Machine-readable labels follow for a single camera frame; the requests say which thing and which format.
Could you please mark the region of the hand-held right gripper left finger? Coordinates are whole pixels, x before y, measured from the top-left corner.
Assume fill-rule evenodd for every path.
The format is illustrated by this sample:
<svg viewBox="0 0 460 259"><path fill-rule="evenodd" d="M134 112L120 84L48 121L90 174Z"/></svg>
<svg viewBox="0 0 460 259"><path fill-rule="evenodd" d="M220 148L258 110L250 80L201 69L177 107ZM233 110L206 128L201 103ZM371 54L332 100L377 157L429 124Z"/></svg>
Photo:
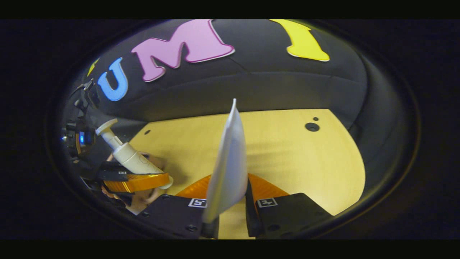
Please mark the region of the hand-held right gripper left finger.
<svg viewBox="0 0 460 259"><path fill-rule="evenodd" d="M138 218L158 231L180 239L217 239L220 218L204 223L210 175L194 182L176 195L163 194L148 205Z"/></svg>

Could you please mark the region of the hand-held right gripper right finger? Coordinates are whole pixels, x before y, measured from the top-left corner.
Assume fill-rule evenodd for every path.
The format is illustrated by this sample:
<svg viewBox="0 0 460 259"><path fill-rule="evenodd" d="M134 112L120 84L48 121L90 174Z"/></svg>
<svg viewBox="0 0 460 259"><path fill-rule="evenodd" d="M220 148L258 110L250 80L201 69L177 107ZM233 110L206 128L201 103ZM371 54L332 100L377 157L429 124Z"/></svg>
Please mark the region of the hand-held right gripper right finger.
<svg viewBox="0 0 460 259"><path fill-rule="evenodd" d="M306 194L289 194L261 177L248 175L246 223L250 237L309 237L332 219Z"/></svg>

